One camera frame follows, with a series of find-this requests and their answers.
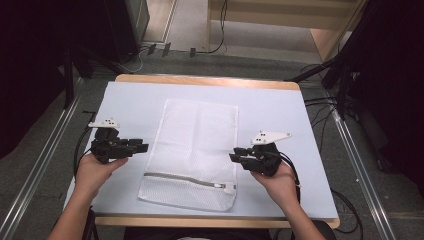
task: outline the table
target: table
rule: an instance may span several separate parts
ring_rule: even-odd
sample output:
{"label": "table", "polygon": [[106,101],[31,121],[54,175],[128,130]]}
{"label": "table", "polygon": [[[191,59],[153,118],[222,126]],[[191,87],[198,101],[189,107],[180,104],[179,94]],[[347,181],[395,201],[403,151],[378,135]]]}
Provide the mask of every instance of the table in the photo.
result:
{"label": "table", "polygon": [[[223,0],[208,0],[210,20],[220,20]],[[226,21],[310,28],[323,61],[361,17],[366,0],[230,0]]]}
{"label": "table", "polygon": [[[121,124],[119,137],[138,137],[143,138],[146,143],[153,143],[163,103],[167,98],[176,97],[238,105],[239,146],[248,147],[250,139],[259,130],[283,132],[290,129],[290,133],[293,134],[291,140],[277,142],[277,147],[289,155],[296,166],[302,185],[302,206],[305,212],[313,219],[326,221],[332,228],[339,225],[339,217],[307,118],[302,95],[296,83],[169,75],[120,75],[116,78],[116,82],[109,83],[97,119],[109,118],[113,115]],[[274,113],[269,112],[270,118],[267,119],[250,117],[252,116],[250,111],[263,115],[263,111],[268,110],[265,105],[272,105],[271,103],[279,103],[285,109],[274,111]],[[258,108],[258,104],[265,105],[261,109]],[[265,189],[239,164],[237,164],[238,195],[234,206],[227,212],[180,209],[137,199],[148,153],[134,155],[100,189],[97,198],[93,201],[96,224],[166,227],[290,227],[282,211],[269,198]],[[73,183],[68,190],[68,198],[72,190]]]}

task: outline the human hand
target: human hand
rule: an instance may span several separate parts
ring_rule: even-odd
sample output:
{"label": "human hand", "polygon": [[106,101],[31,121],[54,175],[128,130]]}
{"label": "human hand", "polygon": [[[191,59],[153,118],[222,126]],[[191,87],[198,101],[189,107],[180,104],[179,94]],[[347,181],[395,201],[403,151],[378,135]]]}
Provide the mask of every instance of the human hand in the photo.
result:
{"label": "human hand", "polygon": [[283,211],[287,207],[299,203],[296,195],[295,177],[292,169],[287,164],[281,163],[272,177],[267,177],[257,172],[251,172],[251,174],[265,187],[269,196]]}
{"label": "human hand", "polygon": [[128,158],[123,158],[103,164],[93,154],[83,156],[78,166],[74,193],[92,201],[112,172],[127,162]]}

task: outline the white mesh bag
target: white mesh bag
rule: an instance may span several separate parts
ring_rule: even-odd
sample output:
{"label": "white mesh bag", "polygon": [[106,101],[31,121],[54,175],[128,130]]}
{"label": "white mesh bag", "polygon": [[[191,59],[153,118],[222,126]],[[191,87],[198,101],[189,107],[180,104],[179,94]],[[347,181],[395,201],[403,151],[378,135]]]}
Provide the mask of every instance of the white mesh bag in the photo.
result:
{"label": "white mesh bag", "polygon": [[139,198],[226,211],[236,196],[238,107],[167,100],[141,180]]}

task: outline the human arm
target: human arm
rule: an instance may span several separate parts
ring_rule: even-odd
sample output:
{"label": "human arm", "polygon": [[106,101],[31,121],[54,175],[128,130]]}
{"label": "human arm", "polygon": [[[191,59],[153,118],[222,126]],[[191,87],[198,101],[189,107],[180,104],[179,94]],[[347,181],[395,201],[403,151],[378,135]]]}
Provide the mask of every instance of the human arm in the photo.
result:
{"label": "human arm", "polygon": [[48,239],[82,239],[91,202],[112,172],[127,161],[124,158],[102,164],[94,155],[85,155],[79,163],[74,191]]}
{"label": "human arm", "polygon": [[281,208],[298,240],[325,239],[299,204],[294,175],[291,168],[281,163],[272,177],[251,172],[267,190],[272,200]]}

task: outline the wooden cabinet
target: wooden cabinet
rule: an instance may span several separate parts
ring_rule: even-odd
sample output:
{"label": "wooden cabinet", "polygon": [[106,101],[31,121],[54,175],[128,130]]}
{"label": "wooden cabinet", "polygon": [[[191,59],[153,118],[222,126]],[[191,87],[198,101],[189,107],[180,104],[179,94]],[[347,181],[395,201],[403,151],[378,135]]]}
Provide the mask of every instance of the wooden cabinet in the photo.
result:
{"label": "wooden cabinet", "polygon": [[[219,20],[224,0],[208,1],[209,20]],[[325,61],[355,26],[365,3],[366,0],[231,0],[226,21],[310,28]]]}

